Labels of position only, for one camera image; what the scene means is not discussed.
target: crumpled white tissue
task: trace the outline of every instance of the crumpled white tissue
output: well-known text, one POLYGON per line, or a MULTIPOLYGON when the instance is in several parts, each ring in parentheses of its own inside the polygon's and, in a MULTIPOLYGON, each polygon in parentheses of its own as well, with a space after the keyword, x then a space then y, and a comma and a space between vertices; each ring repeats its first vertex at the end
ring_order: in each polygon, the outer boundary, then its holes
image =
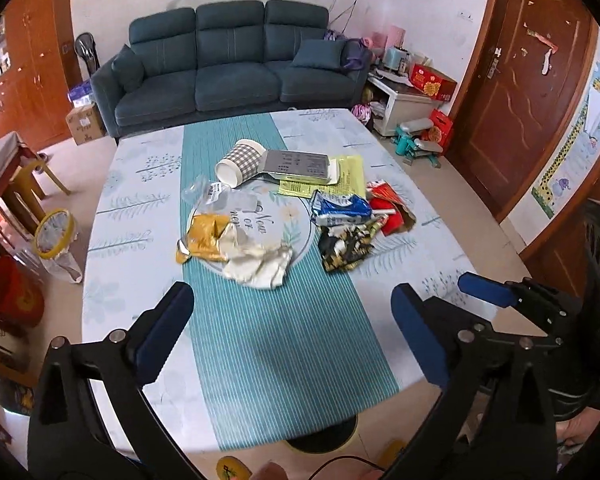
POLYGON ((282 285, 293 249, 280 242, 265 247, 251 240, 247 233, 229 224, 218 240, 218 249, 228 263, 222 275, 253 288, 276 288, 282 285))

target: sofa backrest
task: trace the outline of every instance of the sofa backrest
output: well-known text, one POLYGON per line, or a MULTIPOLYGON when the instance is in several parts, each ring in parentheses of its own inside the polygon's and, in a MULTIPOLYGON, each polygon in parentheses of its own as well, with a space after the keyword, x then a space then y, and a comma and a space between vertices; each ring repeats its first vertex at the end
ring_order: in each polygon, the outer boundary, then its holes
POLYGON ((302 40, 321 40, 329 11, 321 6, 269 0, 265 7, 264 61, 292 60, 302 40))
POLYGON ((196 10, 198 67, 263 61, 264 4, 256 0, 219 2, 196 10))
POLYGON ((133 20, 129 44, 147 77, 195 69, 196 11, 183 7, 133 20))

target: blue snack package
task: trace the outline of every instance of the blue snack package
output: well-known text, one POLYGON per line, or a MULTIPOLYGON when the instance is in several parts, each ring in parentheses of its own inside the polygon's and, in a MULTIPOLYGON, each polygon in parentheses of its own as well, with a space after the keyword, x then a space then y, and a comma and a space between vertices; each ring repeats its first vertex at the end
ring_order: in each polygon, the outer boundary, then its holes
POLYGON ((341 224, 362 224, 371 218, 372 209, 358 195, 334 195, 314 191, 309 202, 311 221, 317 226, 331 227, 341 224))

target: yellow slipper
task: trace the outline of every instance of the yellow slipper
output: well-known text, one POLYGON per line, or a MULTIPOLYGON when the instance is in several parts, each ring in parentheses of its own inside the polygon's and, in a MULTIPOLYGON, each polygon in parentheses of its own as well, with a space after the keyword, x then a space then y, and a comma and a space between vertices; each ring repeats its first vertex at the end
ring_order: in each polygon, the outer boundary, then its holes
POLYGON ((387 447, 384 448, 384 451, 380 455, 378 459, 378 465, 382 469, 389 469, 389 466, 395 462, 395 459, 398 458, 398 455, 402 452, 402 450, 407 447, 407 443, 403 440, 397 438, 396 440, 392 440, 389 442, 387 447))
POLYGON ((220 480, 249 480, 251 471, 236 457, 223 456, 218 460, 216 473, 220 480))

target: checkered paper cup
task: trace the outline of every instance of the checkered paper cup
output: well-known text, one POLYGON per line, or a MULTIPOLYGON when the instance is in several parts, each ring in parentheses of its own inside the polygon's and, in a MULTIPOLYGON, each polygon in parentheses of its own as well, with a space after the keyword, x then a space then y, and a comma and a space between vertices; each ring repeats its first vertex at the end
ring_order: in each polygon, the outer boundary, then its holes
POLYGON ((216 164, 216 177, 223 184, 238 187, 258 174, 260 157, 267 151, 251 139, 240 139, 216 164))

